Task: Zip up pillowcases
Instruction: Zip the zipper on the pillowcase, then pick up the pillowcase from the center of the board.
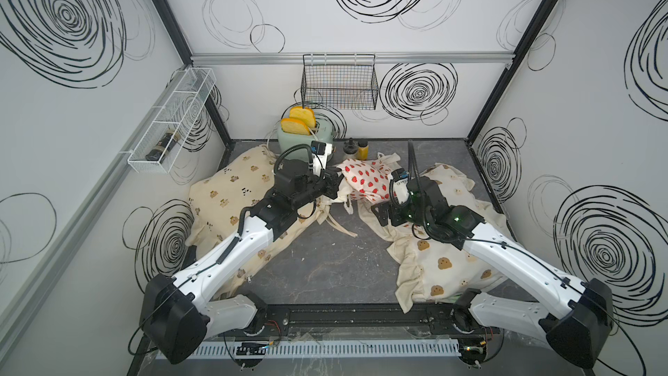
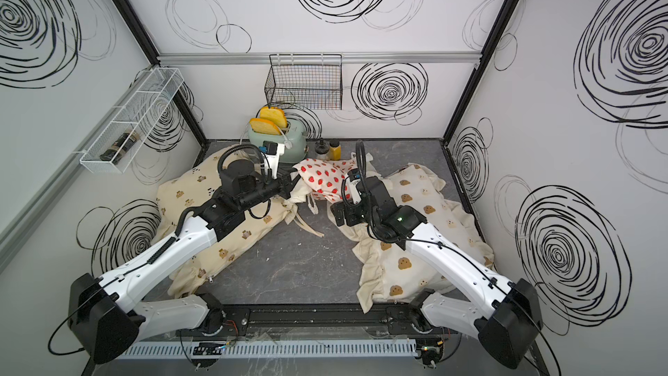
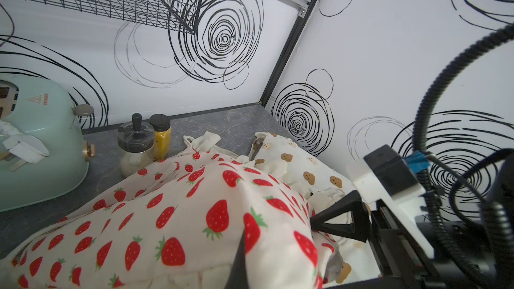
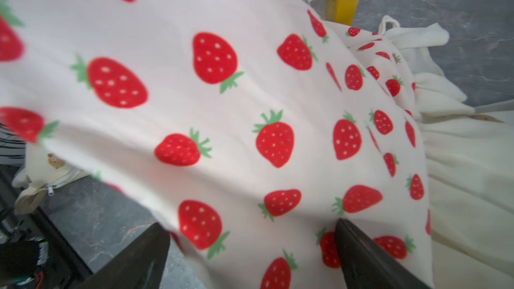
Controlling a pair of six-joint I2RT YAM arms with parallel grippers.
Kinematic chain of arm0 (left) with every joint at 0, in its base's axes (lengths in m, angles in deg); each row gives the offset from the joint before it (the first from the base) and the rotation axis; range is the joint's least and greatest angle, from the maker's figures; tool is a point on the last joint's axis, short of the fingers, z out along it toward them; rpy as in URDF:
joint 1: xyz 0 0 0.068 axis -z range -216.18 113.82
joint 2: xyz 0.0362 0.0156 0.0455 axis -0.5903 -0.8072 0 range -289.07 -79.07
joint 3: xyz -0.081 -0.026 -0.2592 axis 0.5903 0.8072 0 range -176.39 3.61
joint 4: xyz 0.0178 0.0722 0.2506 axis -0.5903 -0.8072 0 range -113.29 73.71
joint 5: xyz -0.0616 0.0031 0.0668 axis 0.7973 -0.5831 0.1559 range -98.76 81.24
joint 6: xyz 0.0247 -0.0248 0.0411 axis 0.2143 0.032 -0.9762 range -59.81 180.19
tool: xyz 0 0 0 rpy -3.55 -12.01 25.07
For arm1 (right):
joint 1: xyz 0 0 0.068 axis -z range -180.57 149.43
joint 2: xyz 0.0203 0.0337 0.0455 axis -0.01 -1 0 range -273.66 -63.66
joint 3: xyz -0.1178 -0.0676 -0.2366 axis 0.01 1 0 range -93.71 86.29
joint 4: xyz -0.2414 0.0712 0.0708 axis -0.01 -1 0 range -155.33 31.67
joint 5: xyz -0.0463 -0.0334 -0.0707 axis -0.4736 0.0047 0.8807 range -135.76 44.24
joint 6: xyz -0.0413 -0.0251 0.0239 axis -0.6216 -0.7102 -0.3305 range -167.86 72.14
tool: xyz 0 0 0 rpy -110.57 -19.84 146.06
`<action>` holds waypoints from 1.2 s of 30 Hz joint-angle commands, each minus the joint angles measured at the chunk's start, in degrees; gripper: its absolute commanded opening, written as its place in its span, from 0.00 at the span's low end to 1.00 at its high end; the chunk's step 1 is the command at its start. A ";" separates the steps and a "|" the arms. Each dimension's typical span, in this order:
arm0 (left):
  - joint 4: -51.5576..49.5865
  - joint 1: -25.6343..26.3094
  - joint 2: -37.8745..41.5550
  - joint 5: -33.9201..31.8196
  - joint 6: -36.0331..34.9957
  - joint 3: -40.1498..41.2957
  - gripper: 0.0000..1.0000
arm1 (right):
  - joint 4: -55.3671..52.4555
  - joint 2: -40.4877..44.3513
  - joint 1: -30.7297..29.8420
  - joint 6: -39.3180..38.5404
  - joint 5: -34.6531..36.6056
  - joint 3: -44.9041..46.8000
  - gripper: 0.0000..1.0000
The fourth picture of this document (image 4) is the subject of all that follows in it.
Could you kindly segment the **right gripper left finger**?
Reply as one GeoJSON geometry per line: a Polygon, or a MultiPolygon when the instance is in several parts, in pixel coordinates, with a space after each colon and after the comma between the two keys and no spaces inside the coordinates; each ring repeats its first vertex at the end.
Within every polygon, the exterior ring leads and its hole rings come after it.
{"type": "Polygon", "coordinates": [[[160,287],[170,235],[154,223],[106,266],[78,288],[132,289],[160,287]]]}

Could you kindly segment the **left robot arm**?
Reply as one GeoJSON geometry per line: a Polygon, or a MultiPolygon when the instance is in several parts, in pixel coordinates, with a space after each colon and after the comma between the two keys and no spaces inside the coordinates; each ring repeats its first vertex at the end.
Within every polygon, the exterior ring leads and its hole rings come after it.
{"type": "Polygon", "coordinates": [[[41,211],[1,209],[1,287],[76,288],[92,271],[41,211]]]}

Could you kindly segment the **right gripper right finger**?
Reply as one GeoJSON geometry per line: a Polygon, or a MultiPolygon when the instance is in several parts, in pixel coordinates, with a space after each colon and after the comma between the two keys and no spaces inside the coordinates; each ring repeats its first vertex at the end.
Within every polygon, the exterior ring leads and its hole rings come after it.
{"type": "Polygon", "coordinates": [[[348,288],[428,288],[348,219],[339,219],[335,244],[348,288]]]}

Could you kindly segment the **cream bear print pillow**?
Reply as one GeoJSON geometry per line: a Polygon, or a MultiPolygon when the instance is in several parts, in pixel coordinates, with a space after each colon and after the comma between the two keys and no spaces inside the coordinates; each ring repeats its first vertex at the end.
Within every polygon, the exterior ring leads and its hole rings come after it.
{"type": "Polygon", "coordinates": [[[420,130],[436,287],[512,288],[513,103],[428,117],[420,130]]]}

